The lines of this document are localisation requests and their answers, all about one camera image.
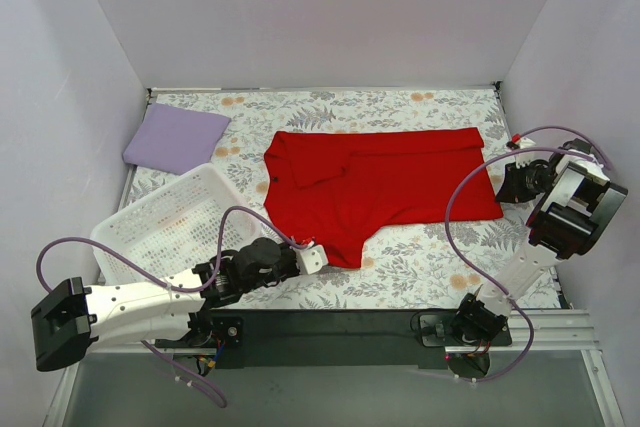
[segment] wall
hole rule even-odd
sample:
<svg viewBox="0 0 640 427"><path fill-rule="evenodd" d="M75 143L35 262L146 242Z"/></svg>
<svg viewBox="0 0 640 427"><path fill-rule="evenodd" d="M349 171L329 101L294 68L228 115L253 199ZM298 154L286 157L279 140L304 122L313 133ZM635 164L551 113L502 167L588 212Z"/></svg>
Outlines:
<svg viewBox="0 0 640 427"><path fill-rule="evenodd" d="M145 91L96 0L0 0L0 10L0 424L29 427L42 425L60 379L35 368L36 256L116 208ZM45 263L53 284L97 273L85 247Z"/></svg>
<svg viewBox="0 0 640 427"><path fill-rule="evenodd" d="M594 249L559 268L569 299L593 316L629 426L640 425L639 32L640 0L548 0L504 83L513 131L555 123L591 134L629 189Z"/></svg>
<svg viewBox="0 0 640 427"><path fill-rule="evenodd" d="M99 0L147 87L475 85L545 0Z"/></svg>

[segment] laundry basket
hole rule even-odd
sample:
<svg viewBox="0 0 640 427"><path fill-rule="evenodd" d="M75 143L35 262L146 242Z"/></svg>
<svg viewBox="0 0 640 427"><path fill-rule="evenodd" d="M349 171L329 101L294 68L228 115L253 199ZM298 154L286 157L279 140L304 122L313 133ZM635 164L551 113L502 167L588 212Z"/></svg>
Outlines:
<svg viewBox="0 0 640 427"><path fill-rule="evenodd" d="M102 242L158 277L176 274L216 254L220 219L243 196L211 164L181 175L93 229ZM260 235L253 216L233 212L224 228L223 249L238 249ZM144 280L119 260L94 248L107 284Z"/></svg>

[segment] gray wall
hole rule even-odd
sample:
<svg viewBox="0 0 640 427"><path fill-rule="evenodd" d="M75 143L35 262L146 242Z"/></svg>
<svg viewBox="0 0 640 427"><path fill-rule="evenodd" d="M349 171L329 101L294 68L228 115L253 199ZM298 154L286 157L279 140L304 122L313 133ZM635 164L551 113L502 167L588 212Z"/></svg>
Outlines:
<svg viewBox="0 0 640 427"><path fill-rule="evenodd" d="M640 0L548 0L504 84L513 131L557 123L592 135L630 191L594 250L559 267L593 316L629 426L640 425L639 81Z"/></svg>
<svg viewBox="0 0 640 427"><path fill-rule="evenodd" d="M99 0L147 87L504 78L545 0Z"/></svg>
<svg viewBox="0 0 640 427"><path fill-rule="evenodd" d="M60 373L35 369L34 264L115 209L144 89L96 0L0 0L0 424L39 426ZM45 259L52 284L95 280L86 247Z"/></svg>

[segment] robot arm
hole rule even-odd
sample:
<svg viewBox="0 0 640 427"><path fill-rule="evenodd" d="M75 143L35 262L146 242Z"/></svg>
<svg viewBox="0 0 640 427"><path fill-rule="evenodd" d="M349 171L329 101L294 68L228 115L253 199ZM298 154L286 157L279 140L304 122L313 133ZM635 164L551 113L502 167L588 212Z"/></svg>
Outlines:
<svg viewBox="0 0 640 427"><path fill-rule="evenodd" d="M213 258L162 280L201 287L215 262ZM321 245L298 250L263 237L237 252L223 251L215 281L199 292L175 292L148 281L84 286L79 277L67 279L31 311L36 367L42 372L61 369L111 345L197 337L211 309L236 303L257 288L312 274L327 263Z"/></svg>
<svg viewBox="0 0 640 427"><path fill-rule="evenodd" d="M532 145L526 138L510 143L512 149ZM592 146L580 139L562 148L592 155ZM587 253L627 195L596 163L560 154L552 155L548 162L528 155L516 156L505 167L504 184L496 196L500 202L520 203L544 194L527 221L527 240L496 276L509 296L493 283L484 283L476 294L468 294L452 323L461 339L491 341L506 325L510 300L522 297L551 267L574 254Z"/></svg>

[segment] gray floor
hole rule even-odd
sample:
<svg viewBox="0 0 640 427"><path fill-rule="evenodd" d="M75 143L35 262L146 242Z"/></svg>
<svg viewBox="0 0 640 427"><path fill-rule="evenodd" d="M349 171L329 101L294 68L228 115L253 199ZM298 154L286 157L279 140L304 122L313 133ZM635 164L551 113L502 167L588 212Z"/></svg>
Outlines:
<svg viewBox="0 0 640 427"><path fill-rule="evenodd" d="M513 358L493 354L492 371ZM145 354L92 354L80 366L65 426L600 426L579 352L533 352L479 386L410 367L214 371L221 410Z"/></svg>

